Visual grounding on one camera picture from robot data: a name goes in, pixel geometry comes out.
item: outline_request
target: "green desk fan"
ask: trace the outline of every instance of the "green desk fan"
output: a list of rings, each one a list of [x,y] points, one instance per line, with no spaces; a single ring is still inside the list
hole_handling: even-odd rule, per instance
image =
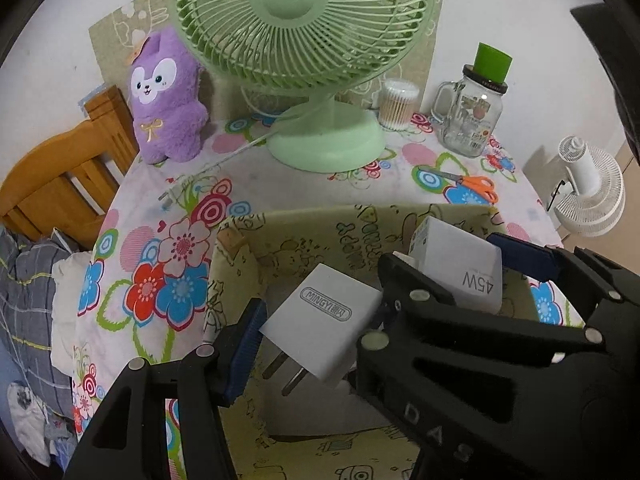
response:
[[[264,94],[307,96],[272,128],[268,149],[300,170],[361,168],[384,150],[375,116],[334,94],[398,63],[434,0],[175,0],[174,24],[210,71]]]

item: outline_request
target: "fan grille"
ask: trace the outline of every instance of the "fan grille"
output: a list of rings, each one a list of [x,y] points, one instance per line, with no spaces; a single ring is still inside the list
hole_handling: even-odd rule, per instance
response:
[[[174,22],[210,70],[282,95],[335,92],[395,65],[434,0],[175,0]]]
[[[620,220],[625,206],[625,183],[616,160],[609,153],[589,146],[600,175],[598,192],[585,197],[572,192],[556,206],[556,214],[569,231],[594,237],[607,233]]]

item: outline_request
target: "blue gripper pad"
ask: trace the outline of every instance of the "blue gripper pad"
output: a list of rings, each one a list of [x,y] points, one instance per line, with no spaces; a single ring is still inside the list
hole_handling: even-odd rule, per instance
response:
[[[242,393],[246,387],[246,383],[249,380],[249,374],[254,367],[255,357],[258,354],[260,348],[260,342],[262,341],[262,333],[260,328],[267,321],[267,304],[258,298],[253,298],[247,309],[255,308],[251,319],[246,323],[246,328],[236,353],[231,359],[229,367],[229,379],[225,389],[225,399],[232,404]]]

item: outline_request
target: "chair backrest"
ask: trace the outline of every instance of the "chair backrest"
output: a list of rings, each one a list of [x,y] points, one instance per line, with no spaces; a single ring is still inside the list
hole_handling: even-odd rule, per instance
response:
[[[14,232],[38,240],[57,227],[85,248],[94,246],[104,215],[89,205],[69,176],[107,212],[118,184],[100,156],[112,158],[126,174],[138,145],[129,109],[115,86],[84,108],[88,120],[33,148],[2,183],[0,218]]]

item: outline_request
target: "floral tablecloth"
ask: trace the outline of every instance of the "floral tablecloth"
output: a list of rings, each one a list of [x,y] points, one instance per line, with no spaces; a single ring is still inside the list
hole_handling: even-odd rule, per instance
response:
[[[414,114],[406,131],[389,132],[380,158],[358,170],[305,173],[280,164],[259,144],[199,173],[262,136],[272,121],[254,116],[207,125],[204,148],[194,160],[154,166],[137,160],[126,174],[94,247],[78,309],[73,395],[79,435],[131,358],[142,356],[152,364],[176,360],[199,345],[210,256],[217,226],[227,216],[356,203],[487,203],[419,168],[431,166],[490,177],[499,198],[495,224],[523,240],[561,245],[536,192],[496,139],[479,158],[458,156],[438,143],[421,114]],[[176,181],[184,184],[184,193],[163,209],[158,196]],[[315,261],[310,249],[308,240],[280,247],[274,264],[288,258],[309,266]],[[541,321],[580,323],[555,286],[530,284]],[[183,477],[177,403],[168,401],[167,408],[172,471]]]

